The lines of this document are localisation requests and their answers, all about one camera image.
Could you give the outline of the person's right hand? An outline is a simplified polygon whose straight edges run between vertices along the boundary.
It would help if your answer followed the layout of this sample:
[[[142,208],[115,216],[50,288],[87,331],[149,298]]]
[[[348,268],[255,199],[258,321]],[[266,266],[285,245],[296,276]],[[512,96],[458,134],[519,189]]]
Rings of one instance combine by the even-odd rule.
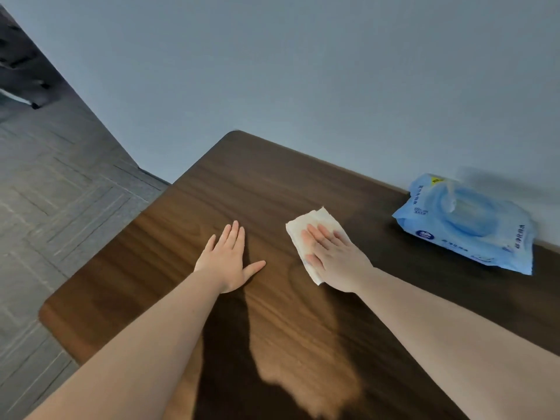
[[[334,247],[326,250],[321,245],[315,246],[315,240],[302,231],[305,244],[310,254],[316,255],[323,263],[325,271],[318,271],[323,282],[342,292],[359,295],[366,283],[373,279],[377,270],[367,256],[353,244],[350,249],[340,248],[333,238]]]

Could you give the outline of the person's left hand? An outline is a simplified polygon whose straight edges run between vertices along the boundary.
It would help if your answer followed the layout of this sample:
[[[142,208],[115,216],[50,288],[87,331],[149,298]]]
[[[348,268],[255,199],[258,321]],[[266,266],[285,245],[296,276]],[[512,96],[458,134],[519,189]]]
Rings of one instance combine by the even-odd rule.
[[[208,258],[202,259],[202,253],[200,254],[193,271],[194,274],[207,277],[215,282],[220,293],[232,292],[245,285],[242,269],[251,264],[245,265],[243,261],[246,233],[240,224],[239,236],[234,249],[227,248],[231,225],[226,225],[221,235],[216,236],[214,250]]]

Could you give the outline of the white wet wipe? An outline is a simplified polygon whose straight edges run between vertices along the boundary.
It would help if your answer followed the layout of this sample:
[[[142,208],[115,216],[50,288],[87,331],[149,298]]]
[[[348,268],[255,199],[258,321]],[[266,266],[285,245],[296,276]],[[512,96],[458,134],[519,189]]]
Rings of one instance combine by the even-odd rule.
[[[286,231],[302,260],[304,268],[310,275],[312,281],[319,286],[323,283],[323,281],[320,278],[318,271],[307,260],[307,255],[310,254],[310,251],[302,237],[302,231],[306,230],[308,225],[313,225],[314,227],[323,225],[331,233],[338,232],[344,236],[345,239],[349,239],[349,237],[340,223],[325,209],[324,206],[319,210],[310,211],[286,223]]]

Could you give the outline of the person's left forearm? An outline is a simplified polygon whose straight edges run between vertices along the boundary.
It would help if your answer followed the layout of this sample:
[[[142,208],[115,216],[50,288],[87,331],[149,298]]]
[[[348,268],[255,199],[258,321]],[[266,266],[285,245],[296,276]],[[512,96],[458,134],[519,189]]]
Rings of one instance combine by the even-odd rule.
[[[200,270],[129,324],[25,420],[159,420],[223,279]]]

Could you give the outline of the person's right forearm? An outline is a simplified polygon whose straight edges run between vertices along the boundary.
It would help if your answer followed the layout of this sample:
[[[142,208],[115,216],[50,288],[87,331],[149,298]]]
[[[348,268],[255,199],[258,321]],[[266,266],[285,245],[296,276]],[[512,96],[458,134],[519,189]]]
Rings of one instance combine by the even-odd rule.
[[[376,268],[352,290],[470,420],[560,420],[560,357]]]

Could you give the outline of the blue wet wipes packet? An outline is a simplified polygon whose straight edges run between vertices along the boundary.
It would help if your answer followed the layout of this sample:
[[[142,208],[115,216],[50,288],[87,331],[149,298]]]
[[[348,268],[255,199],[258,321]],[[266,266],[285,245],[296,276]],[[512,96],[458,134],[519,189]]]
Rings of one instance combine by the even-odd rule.
[[[407,233],[490,267],[533,274],[536,223],[513,202],[423,174],[392,217]]]

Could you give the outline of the black office chair base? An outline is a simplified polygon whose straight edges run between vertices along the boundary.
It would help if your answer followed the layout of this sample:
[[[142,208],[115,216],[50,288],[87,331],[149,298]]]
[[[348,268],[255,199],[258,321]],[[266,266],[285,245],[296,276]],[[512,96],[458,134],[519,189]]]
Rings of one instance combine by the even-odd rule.
[[[35,92],[45,92],[51,84],[33,68],[42,54],[17,25],[0,18],[0,98],[7,98],[38,110],[45,101]]]

